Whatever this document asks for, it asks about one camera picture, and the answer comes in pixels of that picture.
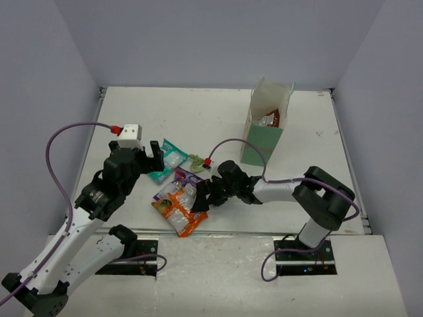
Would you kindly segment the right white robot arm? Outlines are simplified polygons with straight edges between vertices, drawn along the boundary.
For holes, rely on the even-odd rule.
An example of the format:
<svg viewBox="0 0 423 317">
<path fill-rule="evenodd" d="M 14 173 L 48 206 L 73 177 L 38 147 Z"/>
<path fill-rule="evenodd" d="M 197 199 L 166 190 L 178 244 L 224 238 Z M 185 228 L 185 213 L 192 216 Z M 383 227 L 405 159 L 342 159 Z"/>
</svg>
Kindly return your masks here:
<svg viewBox="0 0 423 317">
<path fill-rule="evenodd" d="M 232 160 L 211 168 L 211 177 L 196 184 L 193 213 L 206 212 L 228 199 L 237 197 L 248 205 L 263 205 L 274 201 L 297 202 L 309 220 L 301 229 L 294 244 L 298 257 L 309 259 L 318 245 L 330 233 L 348 221 L 355 193 L 323 169 L 311 166 L 303 176 L 287 180 L 265 180 L 263 176 L 249 176 Z"/>
</svg>

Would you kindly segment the green paper bag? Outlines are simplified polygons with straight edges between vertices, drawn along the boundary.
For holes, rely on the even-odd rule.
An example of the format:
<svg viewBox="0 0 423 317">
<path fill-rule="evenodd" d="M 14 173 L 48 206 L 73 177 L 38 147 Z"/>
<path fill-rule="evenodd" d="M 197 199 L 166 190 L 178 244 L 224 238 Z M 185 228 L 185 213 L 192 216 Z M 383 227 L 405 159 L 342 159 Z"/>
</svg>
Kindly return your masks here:
<svg viewBox="0 0 423 317">
<path fill-rule="evenodd" d="M 243 132 L 246 141 L 241 147 L 241 162 L 264 166 L 270 160 L 286 128 L 290 98 L 295 84 L 283 85 L 261 78 L 250 95 L 250 104 Z M 259 126 L 258 121 L 272 110 L 280 112 L 279 127 Z"/>
</svg>

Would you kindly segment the purple snack packet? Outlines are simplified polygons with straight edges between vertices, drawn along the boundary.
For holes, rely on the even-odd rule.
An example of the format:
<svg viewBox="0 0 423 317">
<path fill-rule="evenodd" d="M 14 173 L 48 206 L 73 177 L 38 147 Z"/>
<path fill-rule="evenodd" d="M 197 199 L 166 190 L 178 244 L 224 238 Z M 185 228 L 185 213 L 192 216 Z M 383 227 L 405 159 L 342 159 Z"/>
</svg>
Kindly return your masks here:
<svg viewBox="0 0 423 317">
<path fill-rule="evenodd" d="M 196 184 L 203 179 L 196 174 L 189 172 L 181 167 L 176 167 L 174 180 L 169 182 L 157 194 L 153 196 L 155 201 L 159 201 L 167 194 L 175 194 L 177 191 L 182 190 L 191 197 L 196 195 Z"/>
</svg>

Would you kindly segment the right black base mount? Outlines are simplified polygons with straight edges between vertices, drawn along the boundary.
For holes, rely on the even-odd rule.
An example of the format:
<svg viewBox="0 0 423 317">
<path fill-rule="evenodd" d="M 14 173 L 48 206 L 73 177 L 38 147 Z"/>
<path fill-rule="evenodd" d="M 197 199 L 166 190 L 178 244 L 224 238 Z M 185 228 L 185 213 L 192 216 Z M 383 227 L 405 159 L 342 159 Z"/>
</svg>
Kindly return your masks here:
<svg viewBox="0 0 423 317">
<path fill-rule="evenodd" d="M 332 244 L 326 240 L 315 253 L 284 252 L 275 255 L 278 276 L 336 275 Z"/>
</svg>

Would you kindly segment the teal snack packet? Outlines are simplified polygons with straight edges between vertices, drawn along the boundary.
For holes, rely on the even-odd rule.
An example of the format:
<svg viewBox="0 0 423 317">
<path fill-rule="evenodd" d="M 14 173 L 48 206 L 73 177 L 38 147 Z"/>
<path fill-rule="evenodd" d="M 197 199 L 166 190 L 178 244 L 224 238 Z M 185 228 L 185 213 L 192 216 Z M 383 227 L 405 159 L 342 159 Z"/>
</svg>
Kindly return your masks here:
<svg viewBox="0 0 423 317">
<path fill-rule="evenodd" d="M 164 170 L 161 172 L 151 172 L 148 176 L 157 184 L 162 184 L 181 164 L 186 162 L 188 154 L 180 150 L 167 139 L 163 139 L 161 150 L 164 152 Z"/>
</svg>

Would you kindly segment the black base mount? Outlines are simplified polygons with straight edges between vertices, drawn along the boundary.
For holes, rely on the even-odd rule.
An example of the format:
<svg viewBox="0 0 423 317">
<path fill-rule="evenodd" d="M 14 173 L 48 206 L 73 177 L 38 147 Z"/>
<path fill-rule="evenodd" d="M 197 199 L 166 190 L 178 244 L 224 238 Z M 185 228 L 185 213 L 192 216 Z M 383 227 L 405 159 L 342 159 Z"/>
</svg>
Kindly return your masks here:
<svg viewBox="0 0 423 317">
<path fill-rule="evenodd" d="M 138 240 L 134 251 L 120 258 L 134 258 L 147 254 L 157 254 L 158 240 Z M 107 264 L 100 268 L 96 275 L 123 275 L 123 276 L 157 276 L 157 258 L 150 257 L 134 261 Z"/>
<path fill-rule="evenodd" d="M 278 276 L 336 275 L 332 244 L 326 240 L 315 253 L 284 252 L 275 255 Z"/>
</svg>

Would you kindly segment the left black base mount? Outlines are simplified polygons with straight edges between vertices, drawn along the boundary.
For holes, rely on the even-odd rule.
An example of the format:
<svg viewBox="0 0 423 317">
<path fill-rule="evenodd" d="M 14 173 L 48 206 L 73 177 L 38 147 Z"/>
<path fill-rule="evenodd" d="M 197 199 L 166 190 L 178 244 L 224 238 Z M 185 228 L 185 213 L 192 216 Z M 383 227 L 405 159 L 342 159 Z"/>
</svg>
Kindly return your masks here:
<svg viewBox="0 0 423 317">
<path fill-rule="evenodd" d="M 134 258 L 147 254 L 157 254 L 158 240 L 138 240 L 134 251 L 120 258 Z M 157 276 L 157 258 L 150 257 L 134 261 L 107 264 L 100 268 L 96 275 L 123 275 L 123 276 Z"/>
</svg>

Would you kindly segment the red chips bag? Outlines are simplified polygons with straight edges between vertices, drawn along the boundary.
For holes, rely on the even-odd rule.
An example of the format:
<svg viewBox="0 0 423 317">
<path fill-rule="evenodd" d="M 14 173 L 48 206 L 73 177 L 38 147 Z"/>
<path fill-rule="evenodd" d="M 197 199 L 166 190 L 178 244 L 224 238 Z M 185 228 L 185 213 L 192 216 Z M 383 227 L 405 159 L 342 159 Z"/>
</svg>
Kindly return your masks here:
<svg viewBox="0 0 423 317">
<path fill-rule="evenodd" d="M 280 122 L 280 112 L 278 109 L 272 110 L 263 116 L 259 121 L 259 126 L 264 127 L 279 127 Z"/>
</svg>

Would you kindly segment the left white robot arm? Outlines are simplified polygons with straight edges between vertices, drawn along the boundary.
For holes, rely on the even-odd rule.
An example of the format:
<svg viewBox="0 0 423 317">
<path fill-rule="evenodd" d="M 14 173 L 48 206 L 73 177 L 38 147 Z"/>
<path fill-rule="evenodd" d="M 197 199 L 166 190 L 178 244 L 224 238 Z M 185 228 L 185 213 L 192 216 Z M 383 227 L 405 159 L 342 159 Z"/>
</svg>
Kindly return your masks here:
<svg viewBox="0 0 423 317">
<path fill-rule="evenodd" d="M 57 316 L 69 296 L 100 268 L 137 253 L 137 235 L 112 227 L 100 246 L 76 259 L 86 241 L 120 208 L 142 174 L 161 172 L 165 165 L 157 141 L 147 156 L 139 141 L 111 141 L 110 156 L 75 201 L 71 214 L 39 256 L 19 273 L 8 273 L 2 286 L 34 316 Z"/>
</svg>

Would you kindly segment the small green wrapper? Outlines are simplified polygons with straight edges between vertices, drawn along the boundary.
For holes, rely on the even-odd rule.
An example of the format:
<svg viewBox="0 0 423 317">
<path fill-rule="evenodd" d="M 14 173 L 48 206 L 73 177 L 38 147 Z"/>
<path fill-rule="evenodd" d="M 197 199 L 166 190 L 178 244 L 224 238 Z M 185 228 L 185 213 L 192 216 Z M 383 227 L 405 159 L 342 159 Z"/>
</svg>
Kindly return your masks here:
<svg viewBox="0 0 423 317">
<path fill-rule="evenodd" d="M 188 158 L 191 162 L 190 171 L 194 174 L 206 171 L 208 167 L 205 167 L 205 159 L 199 157 L 198 155 L 189 154 Z"/>
</svg>

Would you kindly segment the orange snack packet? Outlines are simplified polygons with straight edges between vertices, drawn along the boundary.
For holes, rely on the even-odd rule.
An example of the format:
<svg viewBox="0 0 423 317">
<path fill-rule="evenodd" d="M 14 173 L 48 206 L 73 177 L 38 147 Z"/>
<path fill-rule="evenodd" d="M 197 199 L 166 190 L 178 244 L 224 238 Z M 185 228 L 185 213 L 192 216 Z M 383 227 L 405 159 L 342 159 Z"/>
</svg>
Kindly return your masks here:
<svg viewBox="0 0 423 317">
<path fill-rule="evenodd" d="M 180 238 L 188 237 L 199 224 L 208 218 L 206 212 L 193 212 L 196 190 L 190 194 L 180 189 L 174 194 L 167 193 L 151 205 L 167 220 Z"/>
</svg>

